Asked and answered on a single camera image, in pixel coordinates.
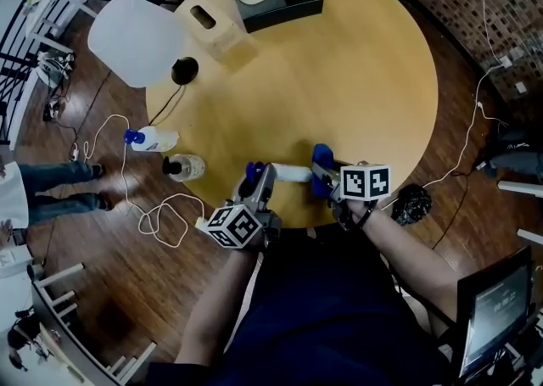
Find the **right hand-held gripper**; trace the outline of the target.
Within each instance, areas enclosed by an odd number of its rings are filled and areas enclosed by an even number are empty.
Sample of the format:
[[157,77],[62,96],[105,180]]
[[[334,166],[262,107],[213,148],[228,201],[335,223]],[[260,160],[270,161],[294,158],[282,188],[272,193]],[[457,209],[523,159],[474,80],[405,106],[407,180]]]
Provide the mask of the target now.
[[355,227],[348,200],[362,202],[367,208],[390,196],[390,167],[369,165],[365,160],[356,163],[335,160],[331,167],[313,162],[314,190],[332,190],[328,202],[333,216],[344,230]]

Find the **person's right hand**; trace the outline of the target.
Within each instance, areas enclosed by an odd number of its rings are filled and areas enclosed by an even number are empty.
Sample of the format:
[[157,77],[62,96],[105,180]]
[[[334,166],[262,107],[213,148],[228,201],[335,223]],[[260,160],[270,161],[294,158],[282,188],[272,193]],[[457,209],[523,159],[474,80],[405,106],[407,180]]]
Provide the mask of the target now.
[[357,227],[362,228],[365,225],[375,210],[377,203],[376,199],[372,201],[346,200],[346,204],[351,212],[351,219]]

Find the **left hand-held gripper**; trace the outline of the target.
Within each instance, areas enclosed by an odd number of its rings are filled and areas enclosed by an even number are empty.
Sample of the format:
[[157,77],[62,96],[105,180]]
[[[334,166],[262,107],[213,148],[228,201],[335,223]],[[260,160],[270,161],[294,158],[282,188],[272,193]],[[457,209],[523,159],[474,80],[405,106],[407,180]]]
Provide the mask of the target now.
[[206,234],[225,249],[243,249],[259,232],[266,243],[276,242],[282,220],[267,209],[276,179],[277,170],[271,163],[249,162],[232,192],[234,205],[214,211],[206,221]]

